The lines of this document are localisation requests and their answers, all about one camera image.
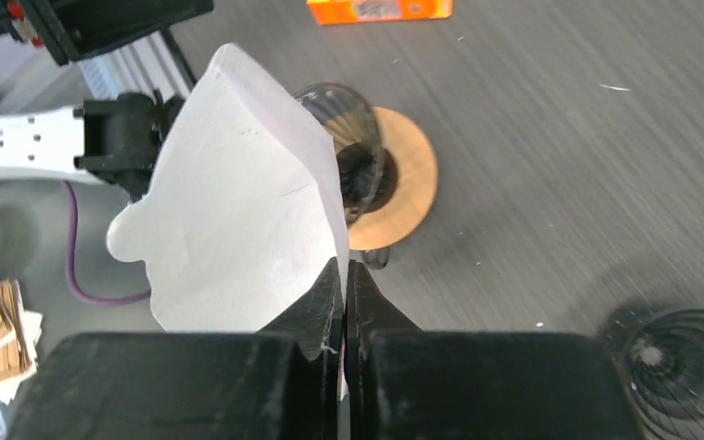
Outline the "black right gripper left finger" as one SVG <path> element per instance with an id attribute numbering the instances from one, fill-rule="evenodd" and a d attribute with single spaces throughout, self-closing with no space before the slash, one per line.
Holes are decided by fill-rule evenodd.
<path id="1" fill-rule="evenodd" d="M 335 258 L 254 333 L 64 339 L 13 412 L 11 439 L 334 439 L 343 283 Z"/>

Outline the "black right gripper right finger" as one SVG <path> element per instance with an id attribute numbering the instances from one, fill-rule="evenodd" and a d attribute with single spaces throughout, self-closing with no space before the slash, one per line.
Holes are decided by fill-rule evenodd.
<path id="1" fill-rule="evenodd" d="M 355 439 L 641 439 L 596 341 L 554 332 L 426 331 L 351 262 L 346 380 Z"/>

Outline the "white paper coffee filter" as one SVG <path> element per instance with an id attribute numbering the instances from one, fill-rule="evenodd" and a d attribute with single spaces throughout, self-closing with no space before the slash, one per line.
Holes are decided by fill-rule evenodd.
<path id="1" fill-rule="evenodd" d="M 175 120 L 148 192 L 112 221 L 110 254 L 146 266 L 170 332 L 248 332 L 348 274 L 334 142 L 260 64 L 227 43 Z"/>

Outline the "dark glass dripper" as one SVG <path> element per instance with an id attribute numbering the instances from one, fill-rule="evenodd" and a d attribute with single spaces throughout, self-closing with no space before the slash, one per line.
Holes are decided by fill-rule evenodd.
<path id="1" fill-rule="evenodd" d="M 385 175 L 385 148 L 374 108 L 360 92 L 336 82 L 311 84 L 293 98 L 333 140 L 346 224 L 352 226 L 380 196 Z"/>
<path id="2" fill-rule="evenodd" d="M 650 439 L 704 439 L 704 308 L 630 304 L 598 334 Z"/>

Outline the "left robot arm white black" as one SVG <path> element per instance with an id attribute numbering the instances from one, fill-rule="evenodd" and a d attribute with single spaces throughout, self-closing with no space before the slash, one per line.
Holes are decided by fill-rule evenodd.
<path id="1" fill-rule="evenodd" d="M 65 66 L 213 9 L 211 1 L 0 1 L 0 35 L 44 49 Z M 108 183 L 136 200 L 149 188 L 183 103 L 179 93 L 165 99 L 153 89 L 0 115 L 0 181 Z"/>

